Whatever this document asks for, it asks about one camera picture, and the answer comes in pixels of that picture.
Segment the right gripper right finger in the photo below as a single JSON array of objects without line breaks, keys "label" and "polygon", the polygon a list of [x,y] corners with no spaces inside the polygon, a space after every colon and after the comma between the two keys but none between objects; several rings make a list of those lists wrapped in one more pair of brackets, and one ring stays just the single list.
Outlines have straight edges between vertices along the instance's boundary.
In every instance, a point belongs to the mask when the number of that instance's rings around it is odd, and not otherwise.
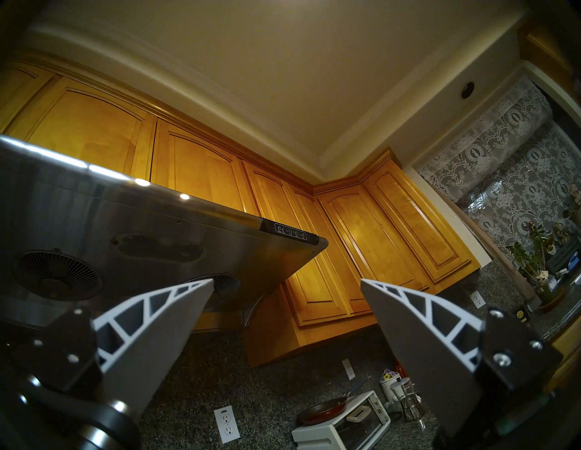
[{"label": "right gripper right finger", "polygon": [[545,407],[563,354],[515,315],[481,320],[444,298],[377,280],[361,292],[440,429],[436,438],[504,438]]}]

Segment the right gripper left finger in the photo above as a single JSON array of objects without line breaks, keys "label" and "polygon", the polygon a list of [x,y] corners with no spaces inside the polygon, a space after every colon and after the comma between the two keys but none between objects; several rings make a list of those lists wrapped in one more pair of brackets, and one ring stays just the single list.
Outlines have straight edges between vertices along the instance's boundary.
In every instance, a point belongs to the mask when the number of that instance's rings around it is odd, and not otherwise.
[{"label": "right gripper left finger", "polygon": [[16,364],[44,388],[121,401],[140,415],[183,351],[214,292],[212,278],[131,297],[93,318],[66,311],[16,348]]}]

